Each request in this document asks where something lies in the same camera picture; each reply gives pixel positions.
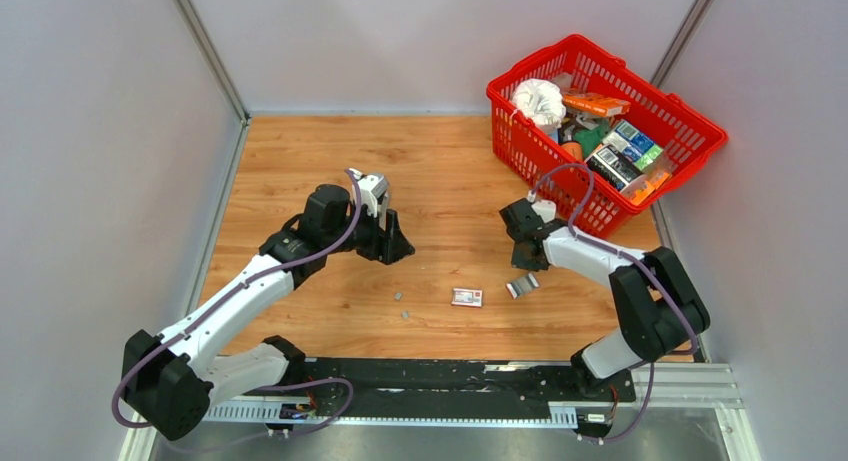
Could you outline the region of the staple box tray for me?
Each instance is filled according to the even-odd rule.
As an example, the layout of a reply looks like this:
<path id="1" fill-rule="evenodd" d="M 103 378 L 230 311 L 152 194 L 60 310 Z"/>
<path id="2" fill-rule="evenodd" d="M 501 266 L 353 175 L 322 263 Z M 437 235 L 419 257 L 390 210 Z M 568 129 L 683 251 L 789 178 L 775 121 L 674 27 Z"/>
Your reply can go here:
<path id="1" fill-rule="evenodd" d="M 513 299 L 525 296 L 540 287 L 535 275 L 530 272 L 506 284 L 506 289 Z"/>

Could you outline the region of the red white staple box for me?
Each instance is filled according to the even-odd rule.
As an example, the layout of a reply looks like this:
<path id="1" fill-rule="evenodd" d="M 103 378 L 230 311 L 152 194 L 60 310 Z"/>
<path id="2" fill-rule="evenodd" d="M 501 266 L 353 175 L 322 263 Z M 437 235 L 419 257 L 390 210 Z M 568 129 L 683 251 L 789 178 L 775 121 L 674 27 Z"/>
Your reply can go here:
<path id="1" fill-rule="evenodd" d="M 453 288 L 451 305 L 481 308 L 483 306 L 483 291 L 478 289 Z"/>

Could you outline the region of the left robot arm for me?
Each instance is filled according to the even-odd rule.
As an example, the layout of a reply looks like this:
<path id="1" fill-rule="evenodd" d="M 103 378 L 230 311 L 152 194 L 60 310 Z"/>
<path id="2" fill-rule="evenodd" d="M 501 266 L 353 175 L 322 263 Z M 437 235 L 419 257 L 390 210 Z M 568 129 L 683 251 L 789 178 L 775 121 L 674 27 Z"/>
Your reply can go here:
<path id="1" fill-rule="evenodd" d="M 390 206 L 382 175 L 355 175 L 352 187 L 322 184 L 302 212 L 259 247 L 241 272 L 194 312 L 157 334 L 140 330 L 125 343 L 113 396 L 169 441 L 189 434 L 210 408 L 261 388 L 285 396 L 312 387 L 304 353 L 271 336 L 237 355 L 221 350 L 258 315 L 292 294 L 335 253 L 384 265 L 414 254 Z"/>

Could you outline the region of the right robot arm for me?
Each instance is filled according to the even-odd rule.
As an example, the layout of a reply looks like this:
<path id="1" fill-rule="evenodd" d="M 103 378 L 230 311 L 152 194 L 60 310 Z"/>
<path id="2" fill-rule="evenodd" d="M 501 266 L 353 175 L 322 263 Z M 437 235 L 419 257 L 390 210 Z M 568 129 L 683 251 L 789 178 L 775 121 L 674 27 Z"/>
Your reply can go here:
<path id="1" fill-rule="evenodd" d="M 618 326 L 571 358 L 570 383 L 583 399 L 605 392 L 611 377 L 694 346 L 711 317 L 678 255 L 667 247 L 625 248 L 557 217 L 546 200 L 521 198 L 499 212 L 513 242 L 511 263 L 527 271 L 561 268 L 608 288 Z"/>

